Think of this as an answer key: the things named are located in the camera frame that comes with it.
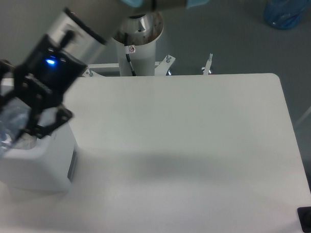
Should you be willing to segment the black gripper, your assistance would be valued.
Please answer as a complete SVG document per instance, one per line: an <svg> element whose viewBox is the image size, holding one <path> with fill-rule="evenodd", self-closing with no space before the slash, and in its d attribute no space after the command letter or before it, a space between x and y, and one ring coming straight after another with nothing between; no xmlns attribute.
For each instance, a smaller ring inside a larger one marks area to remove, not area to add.
<svg viewBox="0 0 311 233"><path fill-rule="evenodd" d="M74 37L74 34L66 34L54 42L45 34L16 69L9 61L0 60L0 113L16 97L32 107L37 95L42 96L42 109L33 107L29 110L28 121L15 136L15 145L25 136L37 139L50 136L74 117L72 111L62 105L63 97L87 68L85 63L65 51ZM13 72L14 89L3 96L2 80L6 74Z"/></svg>

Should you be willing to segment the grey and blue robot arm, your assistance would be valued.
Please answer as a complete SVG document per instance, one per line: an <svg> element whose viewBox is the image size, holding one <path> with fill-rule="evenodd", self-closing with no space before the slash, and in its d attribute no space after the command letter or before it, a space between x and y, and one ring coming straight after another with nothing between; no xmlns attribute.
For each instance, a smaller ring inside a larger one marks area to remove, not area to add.
<svg viewBox="0 0 311 233"><path fill-rule="evenodd" d="M27 134L44 138L73 113L66 91L131 16L210 0L73 0L20 65L0 60L0 148Z"/></svg>

